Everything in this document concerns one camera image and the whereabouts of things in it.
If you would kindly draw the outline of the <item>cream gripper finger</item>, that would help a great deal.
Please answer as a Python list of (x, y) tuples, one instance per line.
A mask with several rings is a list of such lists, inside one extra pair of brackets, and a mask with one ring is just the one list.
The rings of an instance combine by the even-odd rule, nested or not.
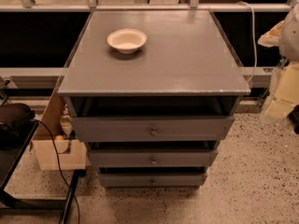
[(264, 103), (263, 112), (268, 119), (278, 120), (286, 118), (294, 108), (295, 104), (284, 100), (267, 98)]

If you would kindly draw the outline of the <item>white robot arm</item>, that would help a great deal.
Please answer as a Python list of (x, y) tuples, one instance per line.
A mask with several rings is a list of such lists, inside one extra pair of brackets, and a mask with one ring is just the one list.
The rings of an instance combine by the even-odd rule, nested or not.
[(258, 44), (278, 47), (279, 54), (289, 63), (272, 72), (269, 96), (262, 108), (262, 120), (274, 123), (286, 118), (299, 105), (299, 4), (267, 33)]

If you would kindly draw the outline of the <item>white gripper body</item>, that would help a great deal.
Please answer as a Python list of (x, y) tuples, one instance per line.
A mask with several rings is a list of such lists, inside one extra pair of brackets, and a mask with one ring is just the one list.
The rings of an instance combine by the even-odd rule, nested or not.
[(290, 62), (282, 70), (275, 97), (293, 105), (299, 104), (299, 62)]

